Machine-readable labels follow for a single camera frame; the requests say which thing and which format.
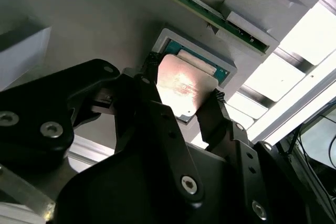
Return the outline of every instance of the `green circuit board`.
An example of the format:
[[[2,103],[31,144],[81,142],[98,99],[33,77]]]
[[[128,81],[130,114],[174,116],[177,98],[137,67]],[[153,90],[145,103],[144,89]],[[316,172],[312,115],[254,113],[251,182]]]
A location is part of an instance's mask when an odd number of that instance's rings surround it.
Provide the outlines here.
[[[217,27],[218,29],[228,31],[229,33],[243,40],[247,44],[256,48],[258,51],[265,53],[266,50],[268,49],[268,46],[265,45],[260,40],[258,40],[257,38],[254,38],[249,33],[235,26],[231,22],[217,17],[216,15],[209,12],[208,10],[203,8],[201,5],[195,3],[194,1],[191,1],[191,0],[174,0],[174,1],[184,6],[188,10],[192,11],[194,14],[204,19],[211,25]]]

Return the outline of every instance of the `bright light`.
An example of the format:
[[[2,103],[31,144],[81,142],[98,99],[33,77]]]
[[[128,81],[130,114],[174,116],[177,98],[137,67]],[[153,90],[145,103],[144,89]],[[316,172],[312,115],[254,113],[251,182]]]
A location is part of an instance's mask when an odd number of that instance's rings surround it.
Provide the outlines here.
[[[300,123],[304,122],[311,115],[317,112],[321,107],[333,99],[336,95],[336,82],[325,89],[319,96],[317,96],[313,101],[303,107],[298,113],[296,113],[291,119],[289,119],[280,128],[274,131],[268,138],[265,139],[266,142],[271,145],[276,144],[283,137],[285,137],[289,132],[294,130]]]
[[[244,85],[276,102],[293,88],[304,75],[277,55],[271,54],[247,79]]]
[[[254,123],[254,120],[252,118],[250,118],[248,115],[244,114],[243,112],[236,110],[230,105],[226,104],[225,108],[230,118],[233,121],[240,123],[245,129],[248,129]]]
[[[198,146],[199,148],[205,149],[209,146],[208,143],[203,142],[202,135],[199,132],[197,136],[191,141],[193,145]]]
[[[290,109],[299,99],[330,74],[335,67],[336,52],[333,52],[247,130],[249,139],[255,139],[272,122]]]
[[[228,100],[227,104],[240,111],[244,111],[254,119],[260,118],[268,110],[266,107],[239,92],[235,93],[230,100]]]
[[[280,48],[318,65],[336,45],[336,18],[320,3],[310,9],[283,39]]]

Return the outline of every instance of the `metal plate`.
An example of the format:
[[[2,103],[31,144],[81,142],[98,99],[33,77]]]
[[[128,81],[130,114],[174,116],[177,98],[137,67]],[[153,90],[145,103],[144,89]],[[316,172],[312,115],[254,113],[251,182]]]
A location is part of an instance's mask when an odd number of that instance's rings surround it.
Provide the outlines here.
[[[177,117],[195,114],[217,86],[214,77],[175,55],[166,55],[159,66],[157,88],[162,103],[169,105]]]

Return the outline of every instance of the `metal bolt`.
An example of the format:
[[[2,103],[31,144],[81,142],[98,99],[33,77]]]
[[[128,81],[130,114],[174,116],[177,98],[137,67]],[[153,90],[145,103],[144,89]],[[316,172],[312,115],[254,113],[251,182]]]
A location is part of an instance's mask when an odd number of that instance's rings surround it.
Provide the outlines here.
[[[189,176],[183,176],[181,180],[183,188],[189,194],[195,194],[197,192],[197,184],[195,180]]]
[[[261,220],[267,220],[266,211],[262,205],[255,200],[252,202],[252,209]]]
[[[104,70],[109,72],[109,73],[113,73],[113,69],[108,67],[108,66],[104,67]]]
[[[242,127],[239,123],[236,123],[236,126],[238,129],[240,129],[241,131],[244,131],[244,127]]]
[[[19,121],[19,116],[12,111],[0,112],[0,126],[13,126]]]
[[[40,132],[43,136],[49,138],[58,138],[63,134],[63,127],[56,122],[47,122],[42,124]]]
[[[142,81],[145,82],[145,83],[147,83],[147,84],[151,83],[151,82],[150,82],[148,79],[146,79],[145,77],[142,77]]]

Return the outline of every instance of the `metal bracket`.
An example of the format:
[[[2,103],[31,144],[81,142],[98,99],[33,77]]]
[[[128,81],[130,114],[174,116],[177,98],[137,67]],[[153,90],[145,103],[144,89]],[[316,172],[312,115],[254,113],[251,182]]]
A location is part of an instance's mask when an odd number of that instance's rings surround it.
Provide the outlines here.
[[[246,215],[255,223],[271,223],[271,211],[256,151],[249,147],[245,129],[230,120],[224,103],[214,91],[196,113],[207,151],[225,158],[236,170],[238,195]]]

